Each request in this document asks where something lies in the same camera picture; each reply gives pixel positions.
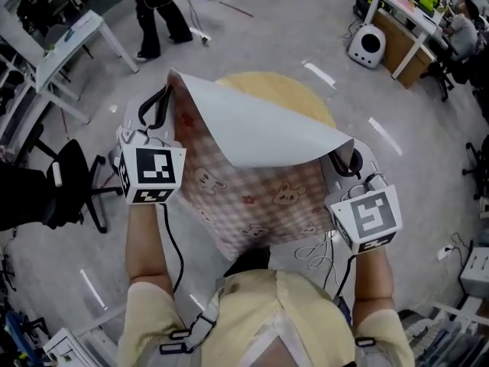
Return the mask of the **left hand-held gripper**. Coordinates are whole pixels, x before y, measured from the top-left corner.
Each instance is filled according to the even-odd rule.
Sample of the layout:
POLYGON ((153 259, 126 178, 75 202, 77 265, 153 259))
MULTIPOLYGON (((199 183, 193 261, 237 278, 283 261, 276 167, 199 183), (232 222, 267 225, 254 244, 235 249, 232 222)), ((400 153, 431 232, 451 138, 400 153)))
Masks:
POLYGON ((109 153, 128 205, 164 204, 181 188, 186 149, 163 142, 175 139, 175 118, 172 86, 143 88, 129 101, 109 153))

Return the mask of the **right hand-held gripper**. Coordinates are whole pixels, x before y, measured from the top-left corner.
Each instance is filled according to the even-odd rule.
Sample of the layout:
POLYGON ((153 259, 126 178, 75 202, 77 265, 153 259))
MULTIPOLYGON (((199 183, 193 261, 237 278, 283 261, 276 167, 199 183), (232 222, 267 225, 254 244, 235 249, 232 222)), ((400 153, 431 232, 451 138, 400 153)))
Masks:
POLYGON ((335 153, 322 157, 322 173, 329 190, 325 207, 352 254, 360 255, 391 243, 403 227, 396 188, 387 184, 369 146, 354 146, 349 166, 335 153), (343 181, 349 172, 366 177, 343 181))

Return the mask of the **pink checked bear-print tablecloth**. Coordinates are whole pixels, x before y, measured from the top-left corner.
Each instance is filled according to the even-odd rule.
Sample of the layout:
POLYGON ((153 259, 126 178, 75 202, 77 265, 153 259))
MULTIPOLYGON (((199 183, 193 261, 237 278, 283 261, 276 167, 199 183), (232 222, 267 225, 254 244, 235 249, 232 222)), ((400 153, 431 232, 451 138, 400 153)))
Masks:
POLYGON ((350 138, 308 116, 171 70, 181 197, 230 260, 333 229, 319 162, 350 138))

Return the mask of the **person's right forearm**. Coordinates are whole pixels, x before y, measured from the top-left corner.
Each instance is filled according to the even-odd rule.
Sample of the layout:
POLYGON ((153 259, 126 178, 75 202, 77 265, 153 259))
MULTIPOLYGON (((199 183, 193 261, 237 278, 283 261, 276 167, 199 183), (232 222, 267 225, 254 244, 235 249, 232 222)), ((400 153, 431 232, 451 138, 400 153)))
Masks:
POLYGON ((358 255, 355 275, 353 317, 356 323, 375 311, 394 308, 393 273, 385 248, 358 255))

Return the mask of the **person's left forearm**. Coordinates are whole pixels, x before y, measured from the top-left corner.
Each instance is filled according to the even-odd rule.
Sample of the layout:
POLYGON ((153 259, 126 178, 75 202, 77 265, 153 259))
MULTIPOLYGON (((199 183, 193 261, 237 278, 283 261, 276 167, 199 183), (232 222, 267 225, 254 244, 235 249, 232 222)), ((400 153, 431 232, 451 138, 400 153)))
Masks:
POLYGON ((125 264, 131 284, 146 282, 173 293, 153 204, 129 206, 125 264))

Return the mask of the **round yellow wooden table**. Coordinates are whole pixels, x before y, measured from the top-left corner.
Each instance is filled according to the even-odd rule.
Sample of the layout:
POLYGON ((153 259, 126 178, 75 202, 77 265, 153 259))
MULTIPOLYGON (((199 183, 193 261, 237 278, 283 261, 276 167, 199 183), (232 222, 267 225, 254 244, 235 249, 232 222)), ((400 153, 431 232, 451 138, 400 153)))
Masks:
POLYGON ((309 87, 287 76, 274 72, 243 72, 222 77, 215 82, 336 128, 322 99, 309 87))

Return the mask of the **black office chair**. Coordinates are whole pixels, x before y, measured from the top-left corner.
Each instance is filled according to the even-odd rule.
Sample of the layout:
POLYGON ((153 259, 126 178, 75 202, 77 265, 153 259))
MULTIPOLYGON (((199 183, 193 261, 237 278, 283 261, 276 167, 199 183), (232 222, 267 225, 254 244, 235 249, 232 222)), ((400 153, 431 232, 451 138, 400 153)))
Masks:
POLYGON ((475 181, 474 200, 483 196, 489 198, 489 135, 482 141, 481 149, 477 151, 471 142, 465 144, 465 149, 470 151, 474 158, 472 169, 463 169, 463 176, 472 174, 475 181))
POLYGON ((440 40, 430 39, 429 49, 435 55, 426 70, 420 75, 421 79, 432 77, 435 79, 441 92, 441 101, 446 102, 449 92, 454 89, 454 84, 466 84, 470 81, 477 89, 484 86, 483 75, 489 67, 489 40, 483 31, 477 33, 475 46, 472 51, 461 54, 455 49, 455 45, 446 35, 440 40))
POLYGON ((42 125, 34 127, 11 164, 0 161, 0 231, 27 223, 39 222, 51 229, 67 223, 83 223, 85 206, 96 229, 107 233, 97 216, 92 198, 104 193, 121 196, 121 187, 96 188, 97 167, 106 159, 97 155, 88 165, 79 142, 68 141, 59 152, 44 144, 40 136, 42 125), (26 155, 37 148, 52 159, 47 171, 21 166, 26 155))

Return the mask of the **white pet carrier backpack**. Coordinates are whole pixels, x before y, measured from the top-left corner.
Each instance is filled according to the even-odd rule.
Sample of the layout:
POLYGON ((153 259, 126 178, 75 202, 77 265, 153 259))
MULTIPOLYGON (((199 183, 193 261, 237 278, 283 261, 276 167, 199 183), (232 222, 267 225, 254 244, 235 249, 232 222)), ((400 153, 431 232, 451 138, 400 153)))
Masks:
POLYGON ((363 67, 375 69, 383 60, 385 49, 384 32, 372 24, 366 24, 353 35, 348 46, 348 56, 363 67))

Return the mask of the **person's black shoe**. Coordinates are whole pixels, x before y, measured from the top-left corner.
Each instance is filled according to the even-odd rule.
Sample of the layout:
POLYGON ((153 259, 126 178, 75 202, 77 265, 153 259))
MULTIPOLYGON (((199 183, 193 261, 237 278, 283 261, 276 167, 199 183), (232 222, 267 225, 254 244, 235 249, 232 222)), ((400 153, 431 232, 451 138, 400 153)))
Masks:
POLYGON ((268 269, 269 261, 269 246, 254 248, 238 257, 232 266, 224 273, 223 277, 227 278, 234 274, 246 271, 268 269))

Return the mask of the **brown cardboard box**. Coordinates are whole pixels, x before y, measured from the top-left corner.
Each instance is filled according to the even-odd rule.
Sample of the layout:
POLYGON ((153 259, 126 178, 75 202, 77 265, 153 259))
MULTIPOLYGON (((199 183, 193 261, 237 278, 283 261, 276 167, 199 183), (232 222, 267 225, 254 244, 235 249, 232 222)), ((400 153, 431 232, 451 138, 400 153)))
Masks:
MULTIPOLYGON (((393 73, 414 45, 416 37, 382 8, 379 8, 374 14, 372 24, 385 35, 386 47, 382 64, 390 73, 393 73)), ((432 51, 422 44, 397 80, 406 89, 409 89, 420 79, 421 74, 434 60, 435 56, 432 51)))

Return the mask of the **white box unit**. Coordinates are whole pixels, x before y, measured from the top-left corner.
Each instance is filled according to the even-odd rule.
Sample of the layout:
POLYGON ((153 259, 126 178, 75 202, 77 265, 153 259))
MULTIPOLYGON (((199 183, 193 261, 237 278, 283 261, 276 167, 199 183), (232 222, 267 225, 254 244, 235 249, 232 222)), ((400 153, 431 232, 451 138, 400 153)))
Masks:
POLYGON ((489 247, 472 249, 460 281, 467 295, 489 300, 489 247))

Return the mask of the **person's light short-sleeved shirt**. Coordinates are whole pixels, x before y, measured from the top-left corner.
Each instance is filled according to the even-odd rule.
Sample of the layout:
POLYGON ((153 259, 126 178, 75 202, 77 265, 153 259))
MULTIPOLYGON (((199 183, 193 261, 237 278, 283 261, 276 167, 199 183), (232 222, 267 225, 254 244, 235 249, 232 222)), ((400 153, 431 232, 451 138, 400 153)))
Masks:
POLYGON ((292 367, 415 367, 400 318, 370 313, 356 329, 328 294, 300 274, 253 270, 226 278, 190 354, 160 353, 183 328, 172 297, 138 282, 128 290, 118 367, 251 367, 273 344, 292 367))

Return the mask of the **clear plastic storage bin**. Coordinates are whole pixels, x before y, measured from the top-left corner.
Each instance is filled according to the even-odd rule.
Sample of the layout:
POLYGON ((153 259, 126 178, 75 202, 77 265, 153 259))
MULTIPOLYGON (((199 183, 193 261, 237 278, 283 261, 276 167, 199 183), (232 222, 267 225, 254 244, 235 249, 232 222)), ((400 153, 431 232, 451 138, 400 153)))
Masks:
POLYGON ((446 315, 432 319, 402 310, 399 317, 415 367, 489 367, 489 334, 446 315))

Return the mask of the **white storage unit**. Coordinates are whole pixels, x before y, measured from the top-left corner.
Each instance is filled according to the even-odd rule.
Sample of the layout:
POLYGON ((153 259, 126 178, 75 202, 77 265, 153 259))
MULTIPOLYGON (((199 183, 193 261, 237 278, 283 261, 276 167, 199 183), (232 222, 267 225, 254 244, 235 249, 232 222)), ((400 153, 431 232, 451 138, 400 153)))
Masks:
POLYGON ((93 367, 90 356, 66 328, 54 334, 43 345, 43 350, 57 367, 93 367))

